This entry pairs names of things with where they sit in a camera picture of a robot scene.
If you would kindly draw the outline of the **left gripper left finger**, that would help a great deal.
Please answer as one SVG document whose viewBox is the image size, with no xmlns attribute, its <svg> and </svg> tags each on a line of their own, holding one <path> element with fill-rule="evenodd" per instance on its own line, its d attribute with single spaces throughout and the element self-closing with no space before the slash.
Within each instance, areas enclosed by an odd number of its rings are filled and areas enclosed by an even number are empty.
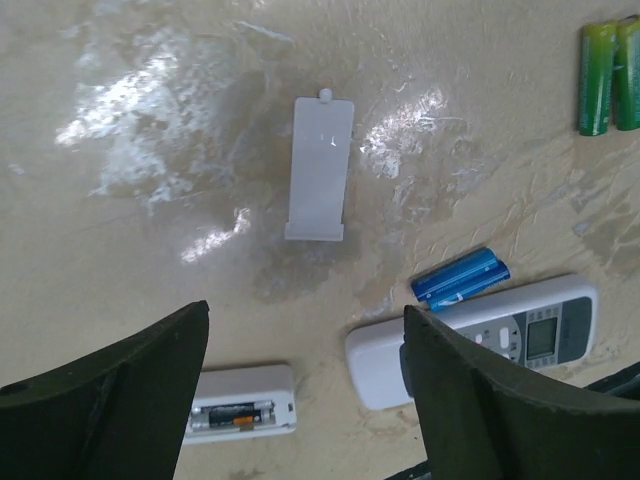
<svg viewBox="0 0 640 480">
<path fill-rule="evenodd" d="M 1 389 L 4 479 L 170 479 L 209 336 L 190 303 L 140 332 Z"/>
</svg>

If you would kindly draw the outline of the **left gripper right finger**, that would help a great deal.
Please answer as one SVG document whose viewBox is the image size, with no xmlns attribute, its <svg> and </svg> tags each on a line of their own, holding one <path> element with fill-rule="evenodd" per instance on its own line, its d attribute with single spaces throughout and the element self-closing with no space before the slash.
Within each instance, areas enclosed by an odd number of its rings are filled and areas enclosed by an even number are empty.
<svg viewBox="0 0 640 480">
<path fill-rule="evenodd" d="M 578 388 L 404 310 L 402 367 L 434 479 L 636 479 L 639 367 Z"/>
</svg>

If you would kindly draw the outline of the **black battery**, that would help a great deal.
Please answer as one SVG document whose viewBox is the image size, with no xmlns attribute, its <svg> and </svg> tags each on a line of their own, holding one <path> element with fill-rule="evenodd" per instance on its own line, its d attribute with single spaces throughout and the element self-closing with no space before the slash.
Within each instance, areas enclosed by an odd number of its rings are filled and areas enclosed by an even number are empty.
<svg viewBox="0 0 640 480">
<path fill-rule="evenodd" d="M 188 426 L 193 431 L 261 425 L 273 417 L 274 403 L 258 401 L 194 407 Z"/>
</svg>

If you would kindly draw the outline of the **white long remote control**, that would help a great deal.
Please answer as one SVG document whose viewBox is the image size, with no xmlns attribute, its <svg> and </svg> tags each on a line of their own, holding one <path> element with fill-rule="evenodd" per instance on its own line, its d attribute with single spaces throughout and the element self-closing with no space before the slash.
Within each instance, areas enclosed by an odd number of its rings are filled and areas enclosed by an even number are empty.
<svg viewBox="0 0 640 480">
<path fill-rule="evenodd" d="M 208 444 L 296 430 L 294 374 L 273 364 L 200 374 L 183 443 Z"/>
</svg>

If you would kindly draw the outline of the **white battery cover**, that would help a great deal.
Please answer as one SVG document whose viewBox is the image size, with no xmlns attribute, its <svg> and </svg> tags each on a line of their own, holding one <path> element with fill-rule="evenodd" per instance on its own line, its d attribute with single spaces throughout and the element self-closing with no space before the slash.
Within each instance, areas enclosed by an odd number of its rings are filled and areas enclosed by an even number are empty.
<svg viewBox="0 0 640 480">
<path fill-rule="evenodd" d="M 354 103 L 329 88 L 295 100 L 286 240 L 343 240 L 354 113 Z"/>
</svg>

